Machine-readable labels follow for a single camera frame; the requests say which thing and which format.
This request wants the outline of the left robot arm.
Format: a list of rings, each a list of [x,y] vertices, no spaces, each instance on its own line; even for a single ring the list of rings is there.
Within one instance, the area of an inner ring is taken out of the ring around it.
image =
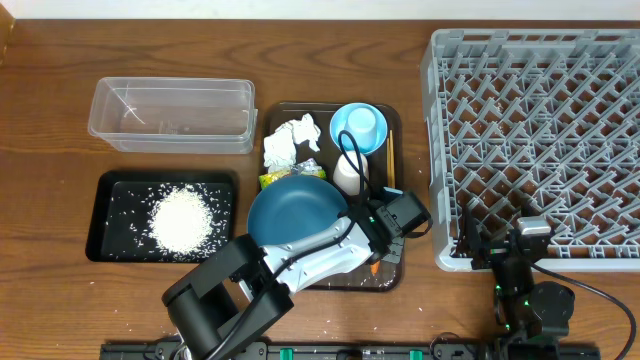
[[[297,292],[380,260],[394,241],[432,224],[407,191],[388,203],[352,205],[327,229],[294,242],[260,246],[245,234],[174,283],[162,301],[192,358],[229,359],[291,310]]]

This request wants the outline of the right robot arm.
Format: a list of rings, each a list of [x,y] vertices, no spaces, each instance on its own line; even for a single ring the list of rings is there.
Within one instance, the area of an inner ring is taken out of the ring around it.
[[[535,263],[547,253],[553,230],[542,216],[524,216],[500,240],[477,228],[463,210],[458,250],[474,270],[489,269],[495,278],[494,316],[506,332],[477,350],[479,359],[558,359],[558,340],[569,333],[575,294],[554,281],[537,283]]]

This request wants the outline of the dark blue plate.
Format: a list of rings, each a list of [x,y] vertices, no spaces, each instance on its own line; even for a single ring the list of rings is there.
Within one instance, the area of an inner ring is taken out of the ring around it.
[[[247,229],[259,246],[286,244],[326,230],[347,208],[344,197],[327,181],[286,177],[256,196]]]

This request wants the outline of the pile of white rice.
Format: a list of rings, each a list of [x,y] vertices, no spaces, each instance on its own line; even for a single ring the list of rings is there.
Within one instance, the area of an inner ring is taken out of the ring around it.
[[[125,262],[200,262],[231,236],[228,183],[119,182],[104,220],[101,254]]]

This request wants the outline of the green yellow snack wrapper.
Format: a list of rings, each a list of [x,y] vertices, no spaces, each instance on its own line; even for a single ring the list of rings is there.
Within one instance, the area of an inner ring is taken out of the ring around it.
[[[314,158],[309,158],[306,161],[297,163],[290,167],[285,167],[280,170],[268,172],[267,174],[260,175],[258,180],[261,189],[265,189],[270,186],[272,183],[290,176],[315,176],[321,179],[326,179],[326,171],[322,166],[320,166]]]

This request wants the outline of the orange carrot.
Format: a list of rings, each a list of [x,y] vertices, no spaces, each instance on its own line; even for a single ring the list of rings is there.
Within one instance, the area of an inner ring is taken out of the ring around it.
[[[377,275],[379,272],[379,268],[380,268],[381,262],[377,261],[373,264],[370,265],[370,272],[372,275]]]

